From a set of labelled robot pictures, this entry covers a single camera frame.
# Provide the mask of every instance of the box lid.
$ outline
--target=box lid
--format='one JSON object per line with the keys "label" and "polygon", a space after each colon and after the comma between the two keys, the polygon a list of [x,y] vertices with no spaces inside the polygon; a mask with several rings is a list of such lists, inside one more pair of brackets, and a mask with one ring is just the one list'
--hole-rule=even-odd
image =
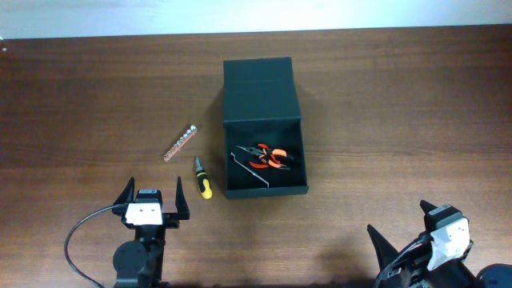
{"label": "box lid", "polygon": [[224,122],[300,117],[290,57],[224,61]]}

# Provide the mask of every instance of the wooden table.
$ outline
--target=wooden table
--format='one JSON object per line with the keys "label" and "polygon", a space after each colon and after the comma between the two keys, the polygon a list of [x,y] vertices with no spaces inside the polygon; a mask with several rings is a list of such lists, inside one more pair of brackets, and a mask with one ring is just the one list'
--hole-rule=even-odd
{"label": "wooden table", "polygon": [[[164,279],[211,286],[374,278],[371,223],[399,250],[418,204],[470,219],[474,273],[512,262],[512,26],[64,38],[0,53],[0,286],[90,287],[64,239],[130,176],[177,176],[191,219],[167,233]],[[222,61],[291,56],[310,192],[226,200]],[[190,124],[198,135],[162,155]],[[196,187],[202,158],[214,197]],[[71,239],[77,266],[112,286],[133,238],[102,214]]]}

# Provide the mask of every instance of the screwdriver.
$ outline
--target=screwdriver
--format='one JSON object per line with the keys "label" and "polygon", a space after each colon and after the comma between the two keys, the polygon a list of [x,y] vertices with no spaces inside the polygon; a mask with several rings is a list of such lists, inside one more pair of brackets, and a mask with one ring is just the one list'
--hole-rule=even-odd
{"label": "screwdriver", "polygon": [[206,177],[206,171],[201,166],[201,162],[199,161],[199,157],[195,158],[195,177],[198,178],[199,190],[201,191],[201,195],[204,199],[210,199],[213,192],[210,188],[210,181]]}

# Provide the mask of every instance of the cardboard box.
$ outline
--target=cardboard box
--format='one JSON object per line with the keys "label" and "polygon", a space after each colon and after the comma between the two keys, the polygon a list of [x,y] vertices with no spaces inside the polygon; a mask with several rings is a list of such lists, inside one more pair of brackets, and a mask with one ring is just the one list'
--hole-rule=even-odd
{"label": "cardboard box", "polygon": [[[291,58],[224,61],[226,197],[254,198],[306,194],[309,187],[302,144],[302,116]],[[286,150],[297,158],[292,170],[256,169],[255,156],[236,146]],[[270,188],[233,161],[230,153],[270,183]]]}

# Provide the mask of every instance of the pliers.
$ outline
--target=pliers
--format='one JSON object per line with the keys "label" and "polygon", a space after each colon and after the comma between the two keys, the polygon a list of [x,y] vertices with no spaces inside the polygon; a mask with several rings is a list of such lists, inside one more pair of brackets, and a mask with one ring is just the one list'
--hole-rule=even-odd
{"label": "pliers", "polygon": [[288,154],[283,149],[271,149],[266,144],[258,144],[258,148],[254,147],[241,147],[238,148],[244,150],[247,153],[250,153],[256,157],[258,157],[261,163],[249,162],[249,164],[258,169],[268,168],[272,166],[273,168],[280,170],[290,170],[288,166],[282,164],[279,160],[276,159],[276,156],[284,157],[291,161],[294,161],[295,158]]}

